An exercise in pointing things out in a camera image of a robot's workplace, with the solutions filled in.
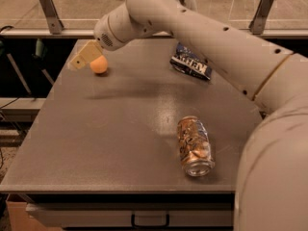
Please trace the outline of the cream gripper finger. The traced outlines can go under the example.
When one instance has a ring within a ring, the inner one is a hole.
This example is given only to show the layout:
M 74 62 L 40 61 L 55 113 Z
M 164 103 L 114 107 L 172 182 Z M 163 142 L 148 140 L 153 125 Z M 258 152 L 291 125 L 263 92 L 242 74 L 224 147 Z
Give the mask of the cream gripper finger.
M 102 48 L 96 40 L 89 40 L 69 61 L 70 69 L 81 69 L 102 55 Z

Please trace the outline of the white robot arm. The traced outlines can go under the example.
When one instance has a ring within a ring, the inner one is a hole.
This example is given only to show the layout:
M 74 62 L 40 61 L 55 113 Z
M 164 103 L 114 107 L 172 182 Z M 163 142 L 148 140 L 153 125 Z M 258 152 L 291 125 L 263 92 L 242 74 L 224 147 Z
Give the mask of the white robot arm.
M 305 57 L 181 5 L 124 0 L 95 25 L 75 69 L 104 50 L 167 32 L 267 113 L 240 159 L 235 231 L 308 231 L 308 63 Z

